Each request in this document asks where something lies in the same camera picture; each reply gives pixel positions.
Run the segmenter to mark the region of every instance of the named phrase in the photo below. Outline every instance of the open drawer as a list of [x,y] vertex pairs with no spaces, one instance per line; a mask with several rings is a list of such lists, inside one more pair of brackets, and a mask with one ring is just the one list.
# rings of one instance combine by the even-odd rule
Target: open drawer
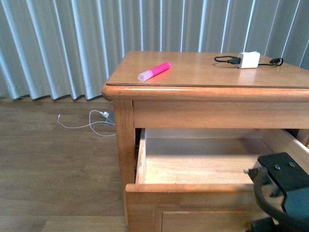
[[136,183],[126,186],[129,231],[245,231],[266,215],[243,170],[279,152],[309,173],[308,149],[284,130],[143,129]]

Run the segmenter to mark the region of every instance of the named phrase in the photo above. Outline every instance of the cable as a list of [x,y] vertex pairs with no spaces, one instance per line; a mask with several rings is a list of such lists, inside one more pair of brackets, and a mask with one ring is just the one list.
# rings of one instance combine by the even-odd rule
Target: cable
[[98,110],[92,110],[92,111],[90,111],[89,112],[89,124],[87,124],[87,125],[84,125],[84,126],[80,126],[80,127],[67,127],[67,126],[65,126],[65,125],[63,125],[61,122],[59,122],[59,119],[60,119],[60,115],[58,115],[58,120],[57,120],[57,122],[61,125],[61,126],[63,126],[64,128],[67,128],[67,129],[79,129],[79,128],[84,128],[84,127],[90,127],[90,129],[95,133],[95,134],[97,134],[98,136],[102,136],[102,137],[111,137],[111,136],[115,136],[116,134],[110,134],[110,135],[102,135],[102,134],[99,134],[99,133],[97,133],[93,128],[92,128],[92,126],[91,125],[93,125],[93,124],[96,124],[96,123],[103,123],[103,124],[109,124],[109,125],[114,125],[115,126],[115,124],[111,121],[111,120],[109,120],[110,122],[105,122],[105,121],[98,121],[98,122],[91,122],[91,113],[92,112],[98,112],[98,113],[100,113],[101,115],[103,115],[103,113],[101,112],[101,111],[98,111]]
[[262,167],[262,169],[257,173],[253,180],[254,195],[259,207],[261,207],[261,209],[263,209],[268,215],[278,220],[279,222],[301,230],[302,232],[309,232],[309,223],[307,221],[291,217],[276,209],[266,201],[262,193],[262,183],[267,173],[268,170],[265,167]]
[[234,57],[234,56],[221,56],[221,57],[215,57],[214,60],[216,62],[220,63],[229,63],[229,64],[240,64],[241,58]]
[[283,64],[283,59],[282,58],[274,58],[272,59],[269,64],[262,64],[262,63],[259,63],[259,66],[260,65],[267,65],[267,66],[274,66],[274,67],[277,67],[277,66],[281,66]]
[[[219,63],[229,63],[229,64],[240,64],[241,63],[241,58],[234,57],[234,56],[215,57],[214,60]],[[282,64],[283,64],[282,58],[274,58],[268,64],[259,63],[258,66],[266,65],[266,66],[277,67],[277,66],[281,66]]]

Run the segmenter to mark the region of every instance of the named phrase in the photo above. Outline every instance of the white charging cable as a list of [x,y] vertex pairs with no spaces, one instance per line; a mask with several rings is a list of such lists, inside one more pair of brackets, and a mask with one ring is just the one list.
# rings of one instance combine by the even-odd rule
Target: white charging cable
[[90,111],[89,112],[89,124],[87,124],[87,125],[84,125],[84,126],[80,126],[80,127],[67,127],[67,126],[65,126],[65,125],[63,125],[61,122],[59,122],[59,119],[60,119],[60,115],[58,115],[58,120],[57,120],[57,122],[61,125],[61,126],[63,126],[64,128],[67,128],[67,129],[79,129],[79,128],[84,128],[84,127],[90,127],[90,129],[95,133],[95,134],[97,134],[98,136],[102,136],[102,137],[111,137],[111,136],[115,136],[116,134],[110,134],[110,135],[102,135],[102,134],[99,134],[99,133],[97,133],[93,128],[92,128],[92,126],[91,125],[93,125],[93,124],[96,124],[96,123],[103,123],[103,124],[109,124],[109,125],[114,125],[115,126],[115,124],[110,120],[110,119],[108,119],[110,122],[105,122],[105,121],[98,121],[98,122],[91,122],[91,113],[92,112],[98,112],[98,113],[100,113],[101,115],[103,115],[106,119],[108,119],[107,117],[108,117],[108,113],[107,112],[101,112],[101,111],[98,111],[98,110],[92,110],[92,111]]

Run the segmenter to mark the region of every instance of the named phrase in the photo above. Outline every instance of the black charging cable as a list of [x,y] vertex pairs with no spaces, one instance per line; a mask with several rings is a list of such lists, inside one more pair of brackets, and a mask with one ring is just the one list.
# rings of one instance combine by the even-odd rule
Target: black charging cable
[[259,64],[259,65],[267,65],[267,66],[281,66],[283,64],[283,59],[282,58],[274,58],[272,59],[269,64]]
[[216,62],[220,62],[220,63],[229,63],[229,64],[240,64],[240,62],[241,62],[241,58],[233,57],[233,56],[215,57],[214,60],[215,60]]

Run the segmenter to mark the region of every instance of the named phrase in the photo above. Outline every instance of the highlighter cap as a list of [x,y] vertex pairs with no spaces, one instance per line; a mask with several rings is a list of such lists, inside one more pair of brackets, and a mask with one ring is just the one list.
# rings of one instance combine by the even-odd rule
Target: highlighter cap
[[147,81],[148,79],[152,78],[154,76],[153,72],[151,70],[147,70],[145,72],[142,72],[139,74],[137,79],[139,81]]

